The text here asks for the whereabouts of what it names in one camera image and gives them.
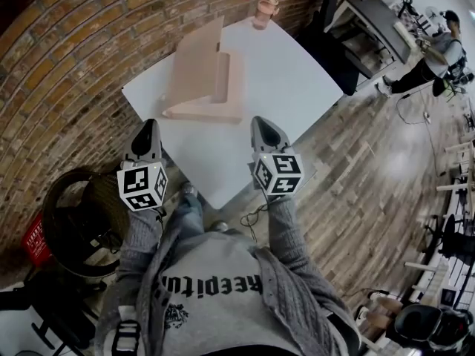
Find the jeans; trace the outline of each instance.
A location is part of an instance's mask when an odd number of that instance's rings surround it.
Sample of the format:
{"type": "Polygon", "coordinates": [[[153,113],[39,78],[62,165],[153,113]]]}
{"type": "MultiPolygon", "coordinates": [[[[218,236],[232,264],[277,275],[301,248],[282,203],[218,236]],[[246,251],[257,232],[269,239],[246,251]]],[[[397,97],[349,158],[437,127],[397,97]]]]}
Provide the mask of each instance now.
{"type": "Polygon", "coordinates": [[[392,93],[404,93],[412,90],[415,87],[424,85],[427,82],[434,80],[436,75],[429,68],[424,59],[421,59],[419,63],[414,66],[414,69],[409,71],[400,80],[396,80],[391,85],[392,93]]]}
{"type": "MultiPolygon", "coordinates": [[[[181,227],[179,237],[180,241],[205,233],[205,228],[203,226],[203,207],[195,195],[183,195],[178,207],[176,207],[175,211],[171,214],[166,225],[166,231],[176,227],[181,227]]],[[[228,229],[224,234],[235,236],[247,243],[250,241],[251,244],[255,245],[251,238],[247,237],[237,229],[228,229]]]]}

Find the seated person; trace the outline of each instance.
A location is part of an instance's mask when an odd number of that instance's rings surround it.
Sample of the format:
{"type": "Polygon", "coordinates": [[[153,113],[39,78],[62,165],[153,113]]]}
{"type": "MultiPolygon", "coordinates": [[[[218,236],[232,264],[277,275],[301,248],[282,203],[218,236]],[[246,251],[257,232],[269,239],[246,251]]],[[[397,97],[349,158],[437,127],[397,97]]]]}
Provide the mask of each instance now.
{"type": "Polygon", "coordinates": [[[292,199],[269,203],[269,250],[225,223],[205,233],[196,189],[185,184],[181,195],[163,234],[154,211],[130,213],[96,355],[134,350],[114,342],[124,324],[140,326],[150,356],[358,354],[354,320],[311,261],[292,199]]]}
{"type": "Polygon", "coordinates": [[[474,341],[474,316],[469,311],[415,303],[404,305],[379,293],[370,294],[370,299],[388,310],[392,317],[361,307],[356,323],[366,320],[371,326],[386,330],[386,337],[403,348],[460,352],[474,341]]]}

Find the sneaker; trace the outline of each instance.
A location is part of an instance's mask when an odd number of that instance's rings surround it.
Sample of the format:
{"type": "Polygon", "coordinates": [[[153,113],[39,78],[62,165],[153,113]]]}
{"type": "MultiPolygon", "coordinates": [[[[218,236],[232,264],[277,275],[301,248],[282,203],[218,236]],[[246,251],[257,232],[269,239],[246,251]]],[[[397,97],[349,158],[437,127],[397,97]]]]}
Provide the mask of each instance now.
{"type": "Polygon", "coordinates": [[[380,293],[379,291],[373,291],[372,293],[368,294],[368,298],[373,301],[376,301],[379,297],[387,297],[387,295],[380,293]]]}
{"type": "Polygon", "coordinates": [[[229,229],[228,223],[222,220],[216,220],[209,227],[209,230],[213,232],[226,232],[228,229],[229,229]]]}
{"type": "Polygon", "coordinates": [[[366,320],[366,316],[370,312],[370,310],[367,307],[360,306],[358,308],[358,311],[356,312],[356,318],[355,318],[355,324],[357,327],[359,327],[363,322],[366,320]]]}
{"type": "Polygon", "coordinates": [[[191,184],[191,182],[185,182],[181,185],[180,193],[182,195],[191,194],[195,197],[198,196],[198,190],[191,184]]]}
{"type": "Polygon", "coordinates": [[[393,93],[391,92],[391,87],[386,86],[384,83],[376,83],[376,88],[380,93],[385,95],[387,98],[391,97],[393,93]]]}
{"type": "Polygon", "coordinates": [[[391,85],[393,85],[394,81],[389,79],[387,76],[383,76],[383,83],[388,86],[388,87],[391,87],[391,85]]]}

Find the wooden floor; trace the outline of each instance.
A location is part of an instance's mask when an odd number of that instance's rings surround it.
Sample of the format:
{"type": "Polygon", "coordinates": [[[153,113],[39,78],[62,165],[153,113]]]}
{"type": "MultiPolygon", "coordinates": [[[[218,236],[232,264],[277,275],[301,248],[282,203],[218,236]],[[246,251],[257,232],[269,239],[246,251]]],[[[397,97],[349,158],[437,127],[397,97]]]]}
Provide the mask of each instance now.
{"type": "MultiPolygon", "coordinates": [[[[426,88],[401,101],[408,122],[421,122],[424,111],[432,120],[429,126],[407,125],[397,114],[396,98],[368,87],[340,99],[295,144],[307,180],[295,196],[301,230],[312,258],[352,310],[367,301],[362,289],[400,295],[414,283],[403,264],[423,258],[424,224],[441,214],[445,200],[435,189],[448,182],[436,176],[445,170],[443,148],[458,141],[462,128],[453,118],[460,101],[446,100],[426,88]]],[[[172,194],[184,177],[176,167],[168,172],[172,194]]],[[[176,201],[173,194],[168,212],[176,201]]],[[[248,187],[220,211],[205,205],[205,224],[222,219],[250,235],[240,218],[263,203],[261,193],[248,187]]],[[[265,245],[265,212],[253,228],[265,245]]]]}

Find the white table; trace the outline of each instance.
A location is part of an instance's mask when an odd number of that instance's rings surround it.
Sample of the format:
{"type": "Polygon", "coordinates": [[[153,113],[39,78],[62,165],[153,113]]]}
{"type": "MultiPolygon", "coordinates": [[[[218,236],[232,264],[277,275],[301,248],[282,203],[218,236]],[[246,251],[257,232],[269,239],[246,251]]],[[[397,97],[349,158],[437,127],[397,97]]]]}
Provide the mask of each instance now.
{"type": "Polygon", "coordinates": [[[174,54],[124,86],[142,120],[158,119],[163,147],[209,204],[219,209],[251,181],[250,123],[260,115],[294,142],[343,92],[325,70],[276,23],[256,30],[250,19],[223,29],[221,49],[244,56],[245,108],[239,125],[173,120],[161,116],[174,54]]]}

